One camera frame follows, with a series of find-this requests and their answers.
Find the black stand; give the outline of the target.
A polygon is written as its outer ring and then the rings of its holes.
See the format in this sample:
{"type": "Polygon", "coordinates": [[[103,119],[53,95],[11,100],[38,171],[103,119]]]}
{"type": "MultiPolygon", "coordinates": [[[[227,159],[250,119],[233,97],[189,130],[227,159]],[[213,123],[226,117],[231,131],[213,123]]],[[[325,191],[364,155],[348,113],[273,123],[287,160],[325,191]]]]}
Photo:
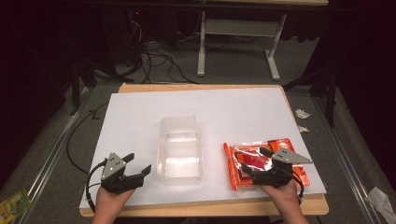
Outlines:
{"type": "Polygon", "coordinates": [[[338,67],[335,68],[319,68],[314,72],[310,72],[302,75],[301,77],[294,79],[293,81],[282,86],[284,91],[291,90],[294,87],[302,86],[304,84],[310,84],[311,88],[309,94],[313,97],[320,97],[326,95],[325,105],[325,118],[328,123],[334,126],[334,107],[335,102],[335,91],[336,81],[338,75],[338,67]]]}
{"type": "Polygon", "coordinates": [[[96,86],[96,78],[89,61],[84,58],[78,58],[72,64],[71,92],[72,92],[72,111],[75,115],[81,105],[80,82],[83,82],[86,88],[94,88],[96,86]]]}

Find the clear plastic container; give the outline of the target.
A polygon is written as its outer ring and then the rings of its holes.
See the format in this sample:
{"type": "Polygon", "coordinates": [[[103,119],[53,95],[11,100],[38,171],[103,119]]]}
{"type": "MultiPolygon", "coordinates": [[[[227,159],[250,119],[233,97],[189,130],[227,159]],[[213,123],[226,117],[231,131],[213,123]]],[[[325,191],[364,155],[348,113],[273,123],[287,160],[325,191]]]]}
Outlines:
{"type": "Polygon", "coordinates": [[[157,175],[167,185],[192,185],[202,181],[201,129],[195,116],[161,120],[157,175]]]}

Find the person's left hand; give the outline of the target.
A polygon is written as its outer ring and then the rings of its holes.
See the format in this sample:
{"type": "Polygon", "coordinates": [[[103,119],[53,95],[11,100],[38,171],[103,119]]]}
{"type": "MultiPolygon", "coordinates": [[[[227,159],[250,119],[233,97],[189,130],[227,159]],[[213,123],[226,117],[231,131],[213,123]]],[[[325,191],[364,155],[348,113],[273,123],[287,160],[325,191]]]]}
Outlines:
{"type": "Polygon", "coordinates": [[[100,187],[96,194],[94,213],[97,216],[117,217],[133,193],[133,189],[124,191],[121,194],[110,193],[103,187],[100,187]]]}

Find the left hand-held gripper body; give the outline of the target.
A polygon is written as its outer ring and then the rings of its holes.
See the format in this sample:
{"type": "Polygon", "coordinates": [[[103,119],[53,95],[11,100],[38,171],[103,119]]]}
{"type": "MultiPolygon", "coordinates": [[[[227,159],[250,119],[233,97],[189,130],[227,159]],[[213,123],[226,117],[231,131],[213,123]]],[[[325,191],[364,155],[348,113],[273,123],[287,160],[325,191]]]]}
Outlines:
{"type": "Polygon", "coordinates": [[[116,153],[110,153],[101,175],[101,187],[116,194],[142,187],[144,179],[139,178],[138,174],[129,176],[124,174],[127,163],[116,153]]]}

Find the green yellow packet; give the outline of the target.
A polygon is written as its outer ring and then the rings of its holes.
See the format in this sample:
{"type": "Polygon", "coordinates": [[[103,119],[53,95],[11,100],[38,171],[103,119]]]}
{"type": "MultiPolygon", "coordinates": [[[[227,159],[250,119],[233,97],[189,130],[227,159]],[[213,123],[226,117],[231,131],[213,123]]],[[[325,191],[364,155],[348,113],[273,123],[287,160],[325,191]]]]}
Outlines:
{"type": "Polygon", "coordinates": [[[0,203],[0,224],[9,224],[24,214],[32,202],[25,189],[20,189],[0,203]]]}

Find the person's right hand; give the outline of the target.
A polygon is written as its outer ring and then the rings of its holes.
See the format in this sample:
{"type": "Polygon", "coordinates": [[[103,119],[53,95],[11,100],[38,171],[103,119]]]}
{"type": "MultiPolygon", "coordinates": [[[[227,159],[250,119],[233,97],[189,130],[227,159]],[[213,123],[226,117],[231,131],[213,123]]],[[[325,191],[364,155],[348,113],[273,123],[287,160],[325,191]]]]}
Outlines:
{"type": "Polygon", "coordinates": [[[302,213],[297,197],[297,188],[293,181],[278,188],[260,186],[260,189],[271,198],[273,204],[283,218],[297,217],[302,213]]]}

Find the white desk frame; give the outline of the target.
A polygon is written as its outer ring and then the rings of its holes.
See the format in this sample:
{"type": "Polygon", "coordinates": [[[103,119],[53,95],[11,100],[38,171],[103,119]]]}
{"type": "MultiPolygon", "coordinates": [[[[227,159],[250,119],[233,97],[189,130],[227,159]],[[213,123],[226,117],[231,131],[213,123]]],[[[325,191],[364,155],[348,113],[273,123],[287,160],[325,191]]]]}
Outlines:
{"type": "Polygon", "coordinates": [[[207,35],[236,35],[252,37],[270,37],[272,47],[266,49],[265,59],[267,61],[272,80],[279,81],[275,61],[276,48],[283,32],[287,15],[282,14],[275,21],[247,21],[228,19],[208,19],[206,13],[201,13],[200,48],[198,51],[197,76],[205,75],[205,37],[207,35]]]}

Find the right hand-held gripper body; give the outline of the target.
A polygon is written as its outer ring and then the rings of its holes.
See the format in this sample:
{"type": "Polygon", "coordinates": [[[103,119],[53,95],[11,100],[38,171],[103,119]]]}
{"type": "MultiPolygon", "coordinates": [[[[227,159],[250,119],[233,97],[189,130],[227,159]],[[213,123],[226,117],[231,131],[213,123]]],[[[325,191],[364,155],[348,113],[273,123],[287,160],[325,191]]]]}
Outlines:
{"type": "Polygon", "coordinates": [[[304,186],[303,181],[298,175],[294,174],[293,164],[312,163],[310,159],[294,151],[282,147],[274,152],[269,158],[271,168],[269,170],[253,170],[250,175],[252,183],[260,186],[272,186],[275,188],[287,185],[291,180],[295,180],[300,187],[304,186]]]}

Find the metal floor rail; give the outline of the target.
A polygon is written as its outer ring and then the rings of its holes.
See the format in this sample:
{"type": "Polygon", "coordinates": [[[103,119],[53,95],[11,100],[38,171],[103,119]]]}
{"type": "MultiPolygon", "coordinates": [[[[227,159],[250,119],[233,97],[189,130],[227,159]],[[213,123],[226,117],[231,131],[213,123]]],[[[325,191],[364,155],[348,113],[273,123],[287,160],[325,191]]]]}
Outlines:
{"type": "Polygon", "coordinates": [[[11,224],[75,224],[85,175],[67,159],[66,143],[84,116],[67,102],[49,121],[18,167],[18,187],[25,187],[32,206],[11,224]]]}
{"type": "Polygon", "coordinates": [[[355,168],[353,167],[353,164],[348,157],[346,149],[344,148],[344,145],[342,144],[339,135],[337,134],[335,128],[328,121],[326,117],[325,106],[323,105],[322,100],[318,97],[314,97],[312,101],[317,110],[319,111],[320,117],[330,134],[333,146],[335,147],[337,160],[341,164],[341,168],[344,175],[346,176],[347,183],[350,186],[351,191],[353,192],[355,201],[359,205],[360,210],[362,211],[362,214],[366,220],[366,223],[381,224],[380,217],[374,207],[370,203],[365,201],[365,198],[367,196],[367,190],[361,182],[361,179],[359,178],[355,168]]]}

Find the white cloth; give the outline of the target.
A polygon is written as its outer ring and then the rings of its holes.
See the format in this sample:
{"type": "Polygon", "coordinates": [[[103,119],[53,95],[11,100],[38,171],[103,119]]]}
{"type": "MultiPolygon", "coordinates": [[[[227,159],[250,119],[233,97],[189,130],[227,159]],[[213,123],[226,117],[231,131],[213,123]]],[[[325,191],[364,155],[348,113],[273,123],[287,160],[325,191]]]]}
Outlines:
{"type": "Polygon", "coordinates": [[[365,200],[371,204],[388,224],[396,224],[396,214],[389,201],[389,196],[377,187],[370,190],[365,200]]]}

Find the orange food packet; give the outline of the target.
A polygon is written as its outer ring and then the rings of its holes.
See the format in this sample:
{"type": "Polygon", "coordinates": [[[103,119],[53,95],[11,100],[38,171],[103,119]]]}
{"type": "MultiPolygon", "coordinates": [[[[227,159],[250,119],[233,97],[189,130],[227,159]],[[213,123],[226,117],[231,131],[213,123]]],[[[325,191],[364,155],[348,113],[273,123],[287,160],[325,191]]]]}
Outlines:
{"type": "MultiPolygon", "coordinates": [[[[282,147],[287,148],[295,152],[295,149],[288,138],[269,140],[266,143],[252,143],[252,144],[239,144],[230,145],[227,143],[223,144],[223,149],[226,153],[229,178],[231,186],[234,190],[252,188],[254,185],[252,183],[250,175],[245,174],[241,170],[241,164],[244,163],[253,170],[269,170],[271,168],[270,159],[264,157],[260,154],[260,148],[265,147],[273,152],[278,151],[282,147]]],[[[310,185],[310,180],[304,170],[302,163],[293,164],[293,171],[295,175],[298,175],[303,181],[303,189],[310,185]]]]}

